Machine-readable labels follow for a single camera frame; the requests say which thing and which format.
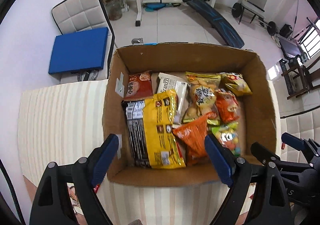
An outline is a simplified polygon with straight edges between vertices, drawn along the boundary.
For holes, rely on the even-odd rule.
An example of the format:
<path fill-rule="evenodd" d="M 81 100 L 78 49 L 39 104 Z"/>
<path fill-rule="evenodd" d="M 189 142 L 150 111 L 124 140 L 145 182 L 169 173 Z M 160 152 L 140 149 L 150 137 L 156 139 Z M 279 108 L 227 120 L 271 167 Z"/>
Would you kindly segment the orange red snack bag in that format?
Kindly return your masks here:
<path fill-rule="evenodd" d="M 228 124 L 238 120 L 240 118 L 238 114 L 240 107 L 235 95 L 224 89 L 217 89 L 215 94 L 215 104 L 222 122 Z"/>

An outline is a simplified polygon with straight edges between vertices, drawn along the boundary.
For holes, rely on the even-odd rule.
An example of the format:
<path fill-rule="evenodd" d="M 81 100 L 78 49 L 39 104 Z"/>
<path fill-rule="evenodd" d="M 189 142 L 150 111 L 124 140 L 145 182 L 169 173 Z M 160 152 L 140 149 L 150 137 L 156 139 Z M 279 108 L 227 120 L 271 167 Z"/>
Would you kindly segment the white padded sofa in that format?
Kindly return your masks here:
<path fill-rule="evenodd" d="M 320 116 L 319 108 L 297 116 L 287 117 L 281 121 L 281 133 L 287 132 L 298 138 L 313 139 L 319 143 Z M 285 145 L 281 150 L 280 158 L 283 161 L 307 163 L 300 151 Z"/>

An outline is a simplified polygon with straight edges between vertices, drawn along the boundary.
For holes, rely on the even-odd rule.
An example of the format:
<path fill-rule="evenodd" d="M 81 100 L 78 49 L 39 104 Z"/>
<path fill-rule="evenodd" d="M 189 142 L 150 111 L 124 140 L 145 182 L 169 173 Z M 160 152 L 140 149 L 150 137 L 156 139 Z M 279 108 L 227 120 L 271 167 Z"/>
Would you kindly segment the brown cardboard box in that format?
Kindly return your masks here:
<path fill-rule="evenodd" d="M 113 55 L 103 128 L 121 136 L 109 181 L 184 187 L 217 179 L 204 148 L 208 125 L 238 124 L 219 144 L 255 163 L 253 143 L 274 152 L 274 105 L 260 57 L 213 44 L 163 43 Z"/>

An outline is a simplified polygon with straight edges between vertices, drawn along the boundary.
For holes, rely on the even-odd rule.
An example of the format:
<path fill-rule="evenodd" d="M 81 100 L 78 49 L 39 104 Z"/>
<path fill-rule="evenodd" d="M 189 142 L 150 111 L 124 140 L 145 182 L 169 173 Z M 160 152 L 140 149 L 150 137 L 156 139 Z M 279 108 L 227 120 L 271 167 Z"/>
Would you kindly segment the black monitor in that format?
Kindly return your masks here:
<path fill-rule="evenodd" d="M 285 59 L 290 59 L 290 58 L 296 57 L 298 55 L 299 56 L 302 55 L 302 51 L 296 43 L 294 43 L 294 42 L 292 42 L 292 41 L 288 40 L 287 38 L 284 38 L 280 35 L 277 35 L 276 37 L 279 40 L 280 49 L 281 49 Z"/>

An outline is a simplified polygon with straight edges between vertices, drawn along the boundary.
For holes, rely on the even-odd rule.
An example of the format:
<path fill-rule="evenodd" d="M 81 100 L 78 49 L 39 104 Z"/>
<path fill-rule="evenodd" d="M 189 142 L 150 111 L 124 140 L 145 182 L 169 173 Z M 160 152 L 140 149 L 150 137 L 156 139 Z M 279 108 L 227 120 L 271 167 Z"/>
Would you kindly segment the black blue sit-up bench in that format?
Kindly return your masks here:
<path fill-rule="evenodd" d="M 217 31 L 228 46 L 240 49 L 245 45 L 232 25 L 218 11 L 212 8 L 206 0 L 182 1 L 198 12 Z"/>

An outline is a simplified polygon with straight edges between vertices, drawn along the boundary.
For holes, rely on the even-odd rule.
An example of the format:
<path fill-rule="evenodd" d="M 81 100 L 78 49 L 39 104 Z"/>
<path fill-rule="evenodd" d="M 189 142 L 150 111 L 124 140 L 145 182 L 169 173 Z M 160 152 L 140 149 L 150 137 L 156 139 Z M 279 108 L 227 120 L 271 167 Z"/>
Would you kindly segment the striped cat tablecloth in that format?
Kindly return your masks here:
<path fill-rule="evenodd" d="M 107 81 L 55 85 L 22 94 L 18 151 L 23 179 L 34 198 L 50 162 L 72 164 L 100 146 Z M 97 196 L 114 224 L 208 224 L 228 187 L 220 182 L 181 188 L 139 188 L 105 179 Z"/>

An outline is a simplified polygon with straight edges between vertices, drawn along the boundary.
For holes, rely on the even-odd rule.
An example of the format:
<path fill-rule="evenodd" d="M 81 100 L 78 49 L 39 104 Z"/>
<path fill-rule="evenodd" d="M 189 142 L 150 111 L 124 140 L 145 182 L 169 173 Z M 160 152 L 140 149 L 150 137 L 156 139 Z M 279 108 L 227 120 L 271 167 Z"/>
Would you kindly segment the yellow black snack bag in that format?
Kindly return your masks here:
<path fill-rule="evenodd" d="M 134 165 L 179 169 L 186 164 L 172 132 L 177 110 L 173 89 L 136 101 L 123 101 Z"/>

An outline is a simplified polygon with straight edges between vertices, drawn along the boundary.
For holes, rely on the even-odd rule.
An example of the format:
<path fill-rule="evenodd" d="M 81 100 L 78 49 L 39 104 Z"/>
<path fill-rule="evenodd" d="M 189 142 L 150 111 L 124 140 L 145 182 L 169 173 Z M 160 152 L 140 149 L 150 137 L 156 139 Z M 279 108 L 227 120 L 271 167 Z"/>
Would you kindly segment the white padded chair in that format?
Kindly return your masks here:
<path fill-rule="evenodd" d="M 108 78 L 112 55 L 116 50 L 115 34 L 103 0 L 64 0 L 52 8 L 53 20 L 61 34 L 106 27 L 108 29 L 104 66 L 95 70 L 90 80 Z"/>

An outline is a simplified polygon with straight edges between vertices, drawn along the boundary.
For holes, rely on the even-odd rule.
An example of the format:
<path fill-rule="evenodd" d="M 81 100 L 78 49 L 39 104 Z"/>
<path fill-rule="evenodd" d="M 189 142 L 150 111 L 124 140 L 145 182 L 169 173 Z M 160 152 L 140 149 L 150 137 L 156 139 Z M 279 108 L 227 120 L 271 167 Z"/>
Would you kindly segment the blue cushion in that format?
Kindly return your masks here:
<path fill-rule="evenodd" d="M 56 36 L 48 74 L 103 69 L 107 38 L 107 27 Z"/>

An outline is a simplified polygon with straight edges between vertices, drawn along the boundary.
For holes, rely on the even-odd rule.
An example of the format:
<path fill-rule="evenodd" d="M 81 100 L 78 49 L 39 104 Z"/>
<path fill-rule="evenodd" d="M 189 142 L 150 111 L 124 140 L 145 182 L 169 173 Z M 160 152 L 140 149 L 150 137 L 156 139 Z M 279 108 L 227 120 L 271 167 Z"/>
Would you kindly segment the yellow chips bag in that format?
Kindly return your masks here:
<path fill-rule="evenodd" d="M 221 75 L 185 72 L 185 77 L 190 86 L 190 104 L 183 117 L 183 123 L 192 122 L 211 113 L 207 120 L 208 125 L 219 126 L 220 116 L 215 104 L 215 91 L 219 88 Z"/>

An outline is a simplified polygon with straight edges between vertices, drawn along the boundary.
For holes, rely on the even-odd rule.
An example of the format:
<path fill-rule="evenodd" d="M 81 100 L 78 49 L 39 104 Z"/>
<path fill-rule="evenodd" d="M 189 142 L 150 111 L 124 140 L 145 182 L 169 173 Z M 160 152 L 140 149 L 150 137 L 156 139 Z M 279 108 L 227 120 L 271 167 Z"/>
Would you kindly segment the water jug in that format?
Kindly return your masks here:
<path fill-rule="evenodd" d="M 118 0 L 111 0 L 110 2 L 106 3 L 106 12 L 109 20 L 111 21 L 119 20 L 123 16 L 120 2 Z"/>

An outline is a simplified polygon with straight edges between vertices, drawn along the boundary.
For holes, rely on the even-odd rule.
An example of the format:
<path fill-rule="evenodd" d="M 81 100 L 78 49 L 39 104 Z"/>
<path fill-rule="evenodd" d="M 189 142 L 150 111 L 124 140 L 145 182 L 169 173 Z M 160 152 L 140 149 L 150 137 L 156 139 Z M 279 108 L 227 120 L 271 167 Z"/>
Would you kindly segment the colourful candy ball bag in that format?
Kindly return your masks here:
<path fill-rule="evenodd" d="M 223 147 L 228 148 L 233 155 L 240 156 L 241 148 L 237 129 L 238 122 L 231 122 L 221 126 L 214 126 L 211 131 Z"/>

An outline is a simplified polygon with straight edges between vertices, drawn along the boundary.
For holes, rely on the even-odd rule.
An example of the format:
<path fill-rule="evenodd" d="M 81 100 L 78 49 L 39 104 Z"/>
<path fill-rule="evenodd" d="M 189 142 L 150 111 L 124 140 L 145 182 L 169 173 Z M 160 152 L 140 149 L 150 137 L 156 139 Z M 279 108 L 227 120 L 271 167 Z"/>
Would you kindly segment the dark red snack packet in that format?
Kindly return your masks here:
<path fill-rule="evenodd" d="M 151 72 L 130 74 L 125 101 L 144 99 L 153 95 Z"/>

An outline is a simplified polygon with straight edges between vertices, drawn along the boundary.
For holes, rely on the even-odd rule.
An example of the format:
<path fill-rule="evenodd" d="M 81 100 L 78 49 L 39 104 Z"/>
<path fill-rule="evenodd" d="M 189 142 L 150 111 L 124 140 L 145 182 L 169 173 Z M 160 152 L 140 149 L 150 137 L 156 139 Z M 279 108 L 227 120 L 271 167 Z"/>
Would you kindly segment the dark wooden chair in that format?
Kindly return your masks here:
<path fill-rule="evenodd" d="M 299 55 L 289 60 L 279 60 L 288 92 L 287 100 L 319 89 L 319 53 L 303 64 L 299 64 L 298 59 Z"/>

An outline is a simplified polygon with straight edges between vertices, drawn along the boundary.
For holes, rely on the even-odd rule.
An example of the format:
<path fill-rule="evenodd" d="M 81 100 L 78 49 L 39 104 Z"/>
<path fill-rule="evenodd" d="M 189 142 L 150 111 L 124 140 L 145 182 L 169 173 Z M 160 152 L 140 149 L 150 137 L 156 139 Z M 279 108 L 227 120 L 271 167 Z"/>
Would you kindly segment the yellow green snack bag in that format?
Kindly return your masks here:
<path fill-rule="evenodd" d="M 240 73 L 221 73 L 224 87 L 235 96 L 251 95 L 252 91 Z"/>

